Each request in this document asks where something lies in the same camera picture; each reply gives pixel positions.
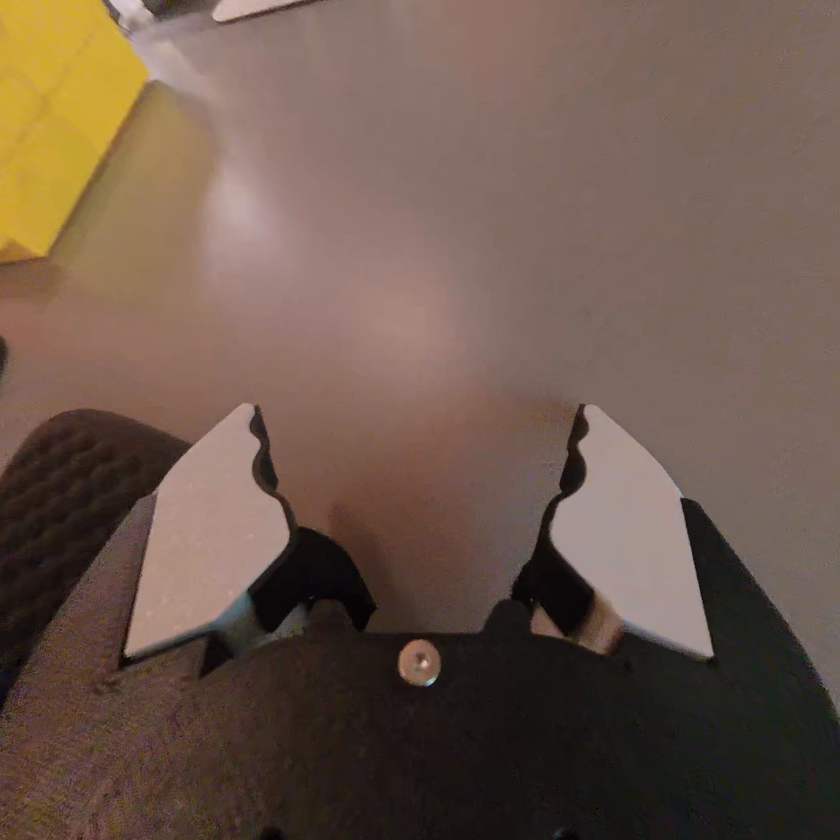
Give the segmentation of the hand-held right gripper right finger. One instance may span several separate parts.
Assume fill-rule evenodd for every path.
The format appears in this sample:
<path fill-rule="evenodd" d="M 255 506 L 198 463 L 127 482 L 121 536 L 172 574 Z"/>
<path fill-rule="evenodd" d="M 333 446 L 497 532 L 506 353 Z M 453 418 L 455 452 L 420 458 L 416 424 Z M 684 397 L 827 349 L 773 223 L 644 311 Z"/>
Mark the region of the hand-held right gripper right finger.
<path fill-rule="evenodd" d="M 560 490 L 511 588 L 530 633 L 609 655 L 631 633 L 714 656 L 683 494 L 603 410 L 578 406 Z"/>

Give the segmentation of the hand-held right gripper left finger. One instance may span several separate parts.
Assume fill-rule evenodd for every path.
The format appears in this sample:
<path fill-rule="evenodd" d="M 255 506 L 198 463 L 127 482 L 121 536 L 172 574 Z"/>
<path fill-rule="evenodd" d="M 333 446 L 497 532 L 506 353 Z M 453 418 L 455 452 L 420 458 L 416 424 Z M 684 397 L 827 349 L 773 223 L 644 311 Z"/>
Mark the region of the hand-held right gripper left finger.
<path fill-rule="evenodd" d="M 296 519 L 262 413 L 241 404 L 154 493 L 123 655 L 143 659 L 209 637 L 239 656 L 302 632 L 318 602 L 341 604 L 357 631 L 376 609 L 346 550 Z"/>

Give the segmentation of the yellow plastic bin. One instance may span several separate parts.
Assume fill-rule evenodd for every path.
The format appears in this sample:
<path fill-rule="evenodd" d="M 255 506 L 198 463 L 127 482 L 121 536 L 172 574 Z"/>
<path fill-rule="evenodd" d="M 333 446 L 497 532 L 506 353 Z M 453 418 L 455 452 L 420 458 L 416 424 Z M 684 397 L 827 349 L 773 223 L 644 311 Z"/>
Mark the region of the yellow plastic bin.
<path fill-rule="evenodd" d="M 148 80 L 103 2 L 1 2 L 1 262 L 46 257 Z"/>

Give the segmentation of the black textured pad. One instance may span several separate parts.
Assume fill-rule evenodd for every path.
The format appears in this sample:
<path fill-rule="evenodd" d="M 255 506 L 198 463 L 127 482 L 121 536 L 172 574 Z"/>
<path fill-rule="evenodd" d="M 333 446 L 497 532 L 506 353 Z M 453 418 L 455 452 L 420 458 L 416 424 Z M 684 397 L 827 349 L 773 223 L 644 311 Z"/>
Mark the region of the black textured pad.
<path fill-rule="evenodd" d="M 98 409 L 38 425 L 1 478 L 1 704 L 40 636 L 137 500 L 190 445 Z"/>

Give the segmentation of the white stand with base plate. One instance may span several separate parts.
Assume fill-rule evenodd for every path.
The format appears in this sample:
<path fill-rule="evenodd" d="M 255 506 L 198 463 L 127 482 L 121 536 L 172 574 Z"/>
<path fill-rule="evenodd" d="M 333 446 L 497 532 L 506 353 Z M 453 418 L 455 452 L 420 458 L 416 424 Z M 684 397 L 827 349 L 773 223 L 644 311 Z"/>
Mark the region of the white stand with base plate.
<path fill-rule="evenodd" d="M 212 20 L 217 24 L 225 25 L 309 3 L 309 1 L 219 1 L 213 8 Z"/>

